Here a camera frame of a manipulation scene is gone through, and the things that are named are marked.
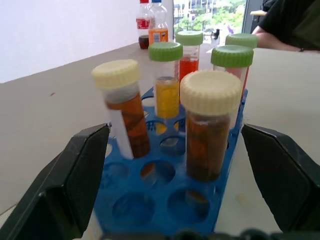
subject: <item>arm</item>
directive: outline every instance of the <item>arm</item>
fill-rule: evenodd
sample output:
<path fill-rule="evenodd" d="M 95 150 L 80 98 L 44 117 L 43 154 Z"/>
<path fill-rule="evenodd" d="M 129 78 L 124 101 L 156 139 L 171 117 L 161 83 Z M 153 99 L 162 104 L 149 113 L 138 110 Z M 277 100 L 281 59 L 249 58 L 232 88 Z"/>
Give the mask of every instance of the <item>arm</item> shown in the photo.
<path fill-rule="evenodd" d="M 265 49 L 277 49 L 277 50 L 285 50 L 292 52 L 299 52 L 300 48 L 295 46 L 290 46 L 281 42 L 278 38 L 276 38 L 273 34 L 266 32 L 260 26 L 257 26 L 252 34 L 257 35 L 258 37 L 258 48 Z"/>

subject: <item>test tube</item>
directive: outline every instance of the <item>test tube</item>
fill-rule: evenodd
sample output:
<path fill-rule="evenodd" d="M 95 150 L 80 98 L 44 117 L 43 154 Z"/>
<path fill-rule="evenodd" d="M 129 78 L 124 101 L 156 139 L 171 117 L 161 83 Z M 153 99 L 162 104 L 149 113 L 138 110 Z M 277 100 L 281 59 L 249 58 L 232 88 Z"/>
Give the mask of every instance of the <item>test tube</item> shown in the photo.
<path fill-rule="evenodd" d="M 242 95 L 245 90 L 247 70 L 252 64 L 253 58 L 254 51 L 250 47 L 226 45 L 218 46 L 212 50 L 211 63 L 213 64 L 213 70 L 229 72 L 240 79 Z M 230 129 L 236 125 L 241 99 L 239 99 L 238 108 L 231 114 Z"/>
<path fill-rule="evenodd" d="M 239 107 L 242 85 L 228 72 L 201 70 L 180 84 L 186 110 L 186 173 L 210 182 L 221 172 L 228 144 L 230 114 Z"/>
<path fill-rule="evenodd" d="M 132 59 L 110 61 L 91 74 L 102 90 L 121 155 L 130 160 L 147 155 L 150 142 L 138 85 L 138 63 Z"/>
<path fill-rule="evenodd" d="M 199 69 L 199 52 L 204 34 L 202 31 L 180 31 L 176 34 L 175 41 L 183 46 L 179 70 L 179 81 L 181 81 L 187 74 Z"/>
<path fill-rule="evenodd" d="M 258 37 L 254 34 L 249 34 L 249 33 L 230 34 L 225 38 L 225 45 L 238 45 L 238 46 L 255 49 L 258 45 Z M 241 99 L 244 97 L 244 94 L 245 94 L 249 68 L 250 67 L 248 66 L 246 69 Z"/>
<path fill-rule="evenodd" d="M 155 113 L 163 119 L 179 114 L 179 60 L 183 47 L 177 42 L 156 42 L 148 48 L 149 58 L 154 64 Z M 156 133 L 162 134 L 167 128 L 156 123 Z"/>

